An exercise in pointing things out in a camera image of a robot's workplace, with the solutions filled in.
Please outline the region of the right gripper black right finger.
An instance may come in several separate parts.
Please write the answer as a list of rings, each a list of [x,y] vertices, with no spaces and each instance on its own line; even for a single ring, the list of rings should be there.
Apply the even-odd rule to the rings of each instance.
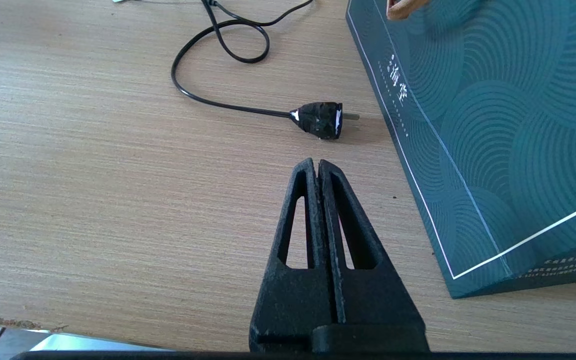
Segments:
[[[343,171],[318,164],[333,323],[319,353],[429,353],[426,326]]]

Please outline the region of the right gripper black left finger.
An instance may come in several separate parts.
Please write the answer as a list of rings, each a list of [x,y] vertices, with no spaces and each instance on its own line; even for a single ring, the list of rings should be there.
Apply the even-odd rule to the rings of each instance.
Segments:
[[[287,265],[298,201],[304,201],[307,267]],[[329,228],[321,182],[307,158],[294,167],[249,326],[253,353],[326,353],[336,321]]]

